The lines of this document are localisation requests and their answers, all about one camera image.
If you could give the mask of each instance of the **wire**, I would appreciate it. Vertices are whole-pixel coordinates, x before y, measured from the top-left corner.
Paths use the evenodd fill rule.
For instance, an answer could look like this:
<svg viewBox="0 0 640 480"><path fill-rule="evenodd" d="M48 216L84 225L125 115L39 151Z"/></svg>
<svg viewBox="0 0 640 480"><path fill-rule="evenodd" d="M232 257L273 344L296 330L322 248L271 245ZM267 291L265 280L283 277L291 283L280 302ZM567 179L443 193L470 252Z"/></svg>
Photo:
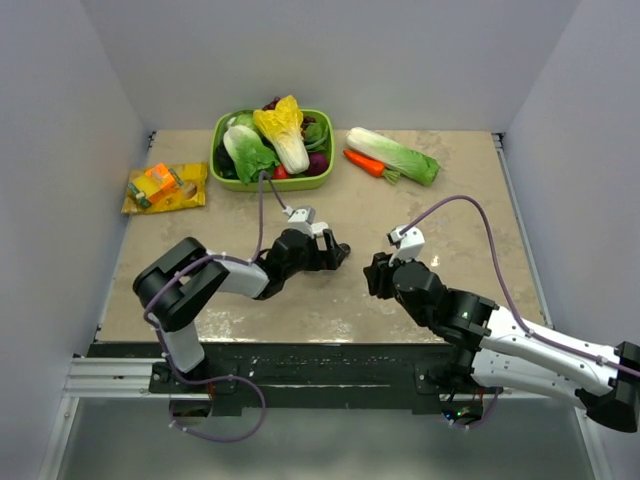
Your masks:
<svg viewBox="0 0 640 480"><path fill-rule="evenodd" d="M540 335L539 333L537 333L535 330L533 330L532 328L530 328L529 326L527 326L526 323L524 323L524 320L522 319L522 317L520 316L520 312L518 311L518 308L516 307L515 302L513 301L513 298L511 297L511 293L509 292L509 288L507 287L507 284L504 280L504 277L502 275L502 270L500 269L500 264L498 263L498 254L496 253L496 245L495 245L495 241L493 238L493 233L491 231L491 225L489 224L489 219L487 218L487 214L485 213L484 209L482 208L482 206L472 197L468 196L468 195L452 195L450 197L444 198L442 200L440 200L439 202L437 202L436 204L432 205L431 207L429 207L424 213L420 214L418 217L416 217L414 220L412 220L406 227L404 227L402 230L400 230L400 236L406 234L410 229L412 229L413 227L415 227L418 223L420 223L422 220L424 220L425 218L427 218L429 215L431 215L433 212L435 212L436 210L438 210L440 207L442 207L443 205L446 205L449 202L453 202L454 200L465 200L469 203L471 203L474 207L476 207L476 210L478 210L478 213L480 214L480 216L482 217L482 223L484 223L484 228L485 231L487 232L487 239L489 240L489 249L491 250L491 260L493 261L493 269L496 272L496 277L498 278L498 283L500 284L500 288L502 289L502 293L504 294L506 300L507 300L507 304L509 305L509 308L511 309L511 314L513 315L513 319L516 321L516 323L518 324L518 326L524 330L524 332L529 335L532 338L535 338L536 340L538 340L541 343L544 343L546 345L549 345L551 347L557 348L558 350L570 353L572 355L576 355L578 357L582 357L582 358L586 358L588 360L592 360L596 363L598 363L599 365L607 365L608 367L611 368L615 368L618 371L627 373L629 375L632 375L634 377L638 377L640 378L640 371L638 370L634 370L632 368L629 368L625 365L620 365L618 363L615 363L611 360L608 360L600 355L593 355L591 353L588 352L583 352L582 350L579 350L577 348L573 348L570 347L568 345L564 345L560 342L556 342L554 340L551 340L547 337L545 337L544 335ZM477 428L476 426L481 425L482 423L484 423L485 417L487 417L488 415L490 415L493 410L495 409L495 403L498 400L498 395L499 393L496 392L496 394L494 395L493 401L491 402L491 405L489 406L489 410L487 410L487 413L482 417L482 420L476 422L473 426L473 428Z"/></svg>
<svg viewBox="0 0 640 480"><path fill-rule="evenodd" d="M169 417L171 418L172 422L170 424L171 425L177 425L178 428L180 428L183 432L188 433L190 435L193 435L195 437L198 438L202 438L205 440L210 440L213 442L221 442L221 443L233 443L233 442L239 442L242 440L245 440L247 438L249 438L251 435L253 435L254 433L256 433L260 427L262 426L262 423L264 422L265 416L267 414L267 404L264 398L264 394L262 393L262 390L260 390L260 388L253 383L251 380L248 380L244 377L238 377L236 375L227 375L227 376L221 376L221 377L212 377L212 378L207 378L205 380L189 380L187 378L184 377L184 375L182 375L182 373L180 372L180 370L178 370L178 368L176 367L175 363L173 362L173 359L171 358L171 354L169 352L169 349L167 347L166 342L164 341L164 337L162 336L162 332L160 331L159 325L158 323L153 320L151 318L150 315L152 315L153 309L155 308L155 306L158 304L158 302L160 301L160 298L162 298L163 295L165 295L176 283L178 283L180 281L180 279L182 277L187 276L189 273L191 273L193 270L195 270L196 268L200 267L201 265L204 265L205 263L214 261L214 260L226 260L226 261L230 261L230 262L235 262L235 263L239 263L241 265L251 265L253 262L255 262L258 257L260 256L260 251L262 249L262 238L264 235L264 188L263 188L263 184L264 184L264 179L267 179L269 181L269 184L271 185L271 190L273 191L274 195L276 196L276 200L278 200L278 203L280 204L280 206L282 207L283 210L287 210L287 206L285 205L285 203L282 201L282 198L280 197L280 194L278 193L278 191L276 190L275 186L273 185L273 182L271 181L271 177L269 176L269 174L266 171L262 171L260 172L260 177L258 179L258 183L259 183L259 193L258 193L258 245L256 247L256 251L253 254L253 256L251 257L251 259L249 261L246 260L242 260L240 258L236 258L236 257L232 257L229 255L220 255L220 254L212 254L212 255L206 255L204 257L201 257L197 260L195 260L194 262L190 263L189 265L187 265L185 268L183 268L182 270L180 270L179 272L177 272L172 278L171 280L169 280L159 291L158 293L156 293L154 295L154 297L149 301L149 303L147 304L147 306L144 309L144 313L142 315L142 318L144 319L145 322L147 322L148 324L150 324L153 327L153 330L156 333L156 336L158 337L158 343L160 343L160 348L162 350L163 356L166 358L167 363L169 364L169 367L171 368L171 371L173 373L173 375L180 380L182 383L186 384L186 385L210 385L213 383L217 383L217 382L223 382L223 381L236 381L236 382L240 382L240 383L244 383L245 385L248 385L249 387L251 387L257 394L258 397L260 397L260 418L258 419L257 423L255 424L255 426L249 430L248 432L236 436L236 437L219 437L216 435L209 435L206 433L202 433L199 432L197 430L193 430L190 428L185 427L184 425L180 424L174 414L173 414L173 407L170 407L169 409Z"/></svg>

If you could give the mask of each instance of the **purple vegetable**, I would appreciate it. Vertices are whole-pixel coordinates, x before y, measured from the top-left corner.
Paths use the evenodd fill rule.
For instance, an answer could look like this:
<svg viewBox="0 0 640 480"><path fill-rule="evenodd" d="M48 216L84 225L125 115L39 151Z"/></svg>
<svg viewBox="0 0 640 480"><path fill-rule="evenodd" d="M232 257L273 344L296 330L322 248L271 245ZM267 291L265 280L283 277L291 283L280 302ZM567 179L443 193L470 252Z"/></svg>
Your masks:
<svg viewBox="0 0 640 480"><path fill-rule="evenodd" d="M317 177L326 172L328 168L329 160L324 153L314 152L309 154L309 168L304 173L308 177Z"/></svg>

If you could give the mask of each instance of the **orange and green package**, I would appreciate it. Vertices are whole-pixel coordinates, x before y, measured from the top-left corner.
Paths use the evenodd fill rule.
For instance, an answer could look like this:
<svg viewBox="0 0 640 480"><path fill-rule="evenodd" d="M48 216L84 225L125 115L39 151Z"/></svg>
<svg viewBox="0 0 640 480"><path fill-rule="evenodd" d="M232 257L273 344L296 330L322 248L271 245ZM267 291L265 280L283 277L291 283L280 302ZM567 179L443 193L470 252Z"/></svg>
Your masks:
<svg viewBox="0 0 640 480"><path fill-rule="evenodd" d="M158 164L129 174L122 213L158 213L205 204L206 163Z"/></svg>

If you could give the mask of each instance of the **table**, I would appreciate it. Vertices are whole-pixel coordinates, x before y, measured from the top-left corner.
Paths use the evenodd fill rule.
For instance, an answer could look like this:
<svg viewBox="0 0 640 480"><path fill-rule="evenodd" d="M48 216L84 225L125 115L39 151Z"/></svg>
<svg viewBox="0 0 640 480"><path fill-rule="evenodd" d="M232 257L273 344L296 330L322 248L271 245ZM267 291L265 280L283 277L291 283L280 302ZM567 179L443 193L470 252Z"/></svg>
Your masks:
<svg viewBox="0 0 640 480"><path fill-rule="evenodd" d="M201 341L224 342L427 342L441 339L418 327L394 300L371 298L362 268L372 255L391 251L386 233L408 223L436 201L467 194L486 209L500 264L524 318L543 323L493 139L488 132L380 131L436 158L441 165L431 187L403 178L396 186L367 175L347 162L346 131L336 131L336 163L319 189L287 192L287 204L311 205L351 256L335 272L302 273L282 292L261 302L216 294L197 318ZM206 162L209 130L163 130L156 134L148 163ZM154 341L132 291L134 278L186 236L216 252L248 258L257 238L257 194L224 190L208 179L202 208L131 218L98 340ZM265 195L265 242L269 247L286 226L272 194ZM466 202L450 203L419 227L426 245L420 259L450 286L470 290L505 305L493 271L485 231Z"/></svg>

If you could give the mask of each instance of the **orange carrot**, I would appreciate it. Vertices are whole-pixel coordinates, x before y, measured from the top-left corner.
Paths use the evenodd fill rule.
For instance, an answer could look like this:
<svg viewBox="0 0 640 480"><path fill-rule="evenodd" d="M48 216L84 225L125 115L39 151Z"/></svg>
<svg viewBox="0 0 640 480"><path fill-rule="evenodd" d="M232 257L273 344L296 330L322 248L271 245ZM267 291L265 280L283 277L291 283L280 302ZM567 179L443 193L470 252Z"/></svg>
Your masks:
<svg viewBox="0 0 640 480"><path fill-rule="evenodd" d="M351 163L359 166L369 175L373 175L378 178L384 177L393 185L398 183L400 172L389 170L385 167L384 163L374 160L373 158L366 157L361 153L354 152L353 150L343 150L343 153Z"/></svg>

